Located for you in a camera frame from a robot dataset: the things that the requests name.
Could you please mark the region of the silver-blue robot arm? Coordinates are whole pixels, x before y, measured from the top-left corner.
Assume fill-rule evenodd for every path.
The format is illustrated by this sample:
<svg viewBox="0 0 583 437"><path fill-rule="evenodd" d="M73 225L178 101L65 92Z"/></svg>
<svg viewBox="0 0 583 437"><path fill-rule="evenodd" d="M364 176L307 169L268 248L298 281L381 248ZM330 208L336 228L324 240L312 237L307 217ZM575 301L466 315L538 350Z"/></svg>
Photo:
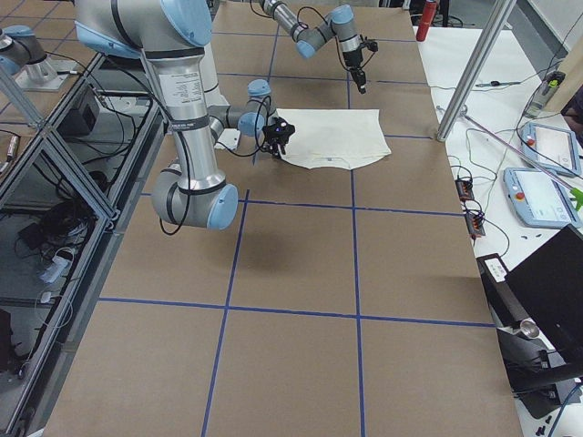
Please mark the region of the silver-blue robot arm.
<svg viewBox="0 0 583 437"><path fill-rule="evenodd" d="M225 127L252 136L259 151L284 153L293 125L277 114L269 85L249 85L243 108L208 106L200 70L211 39L204 1L77 1L78 39L102 53L142 61L168 120L178 157L161 171L152 203L161 222L225 229L239 194L218 168L215 146Z"/></svg>
<svg viewBox="0 0 583 437"><path fill-rule="evenodd" d="M313 6L302 6L293 12L284 1L259 1L261 13L253 8L251 11L261 17L275 21L291 37L297 52L304 59L310 59L333 41L342 69L350 75L360 94L366 93L367 63L378 51L377 41L358 32L353 9L350 5L339 5L327 15L322 15ZM310 27L301 20L301 12L313 11L321 22Z"/></svg>

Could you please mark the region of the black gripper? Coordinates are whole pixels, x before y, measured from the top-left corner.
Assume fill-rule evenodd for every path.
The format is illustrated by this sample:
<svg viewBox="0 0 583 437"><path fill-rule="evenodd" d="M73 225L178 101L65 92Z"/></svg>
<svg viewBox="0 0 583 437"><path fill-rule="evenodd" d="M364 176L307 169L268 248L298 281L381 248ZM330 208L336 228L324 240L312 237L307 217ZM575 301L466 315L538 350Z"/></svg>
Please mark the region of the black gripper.
<svg viewBox="0 0 583 437"><path fill-rule="evenodd" d="M352 51L342 51L343 61L346 68L353 72L353 82L356 84L360 94L366 93L366 74L362 70L363 54L361 49Z"/></svg>
<svg viewBox="0 0 583 437"><path fill-rule="evenodd" d="M282 159L286 155L286 145L286 134L276 132L266 135L266 150L275 158Z"/></svg>

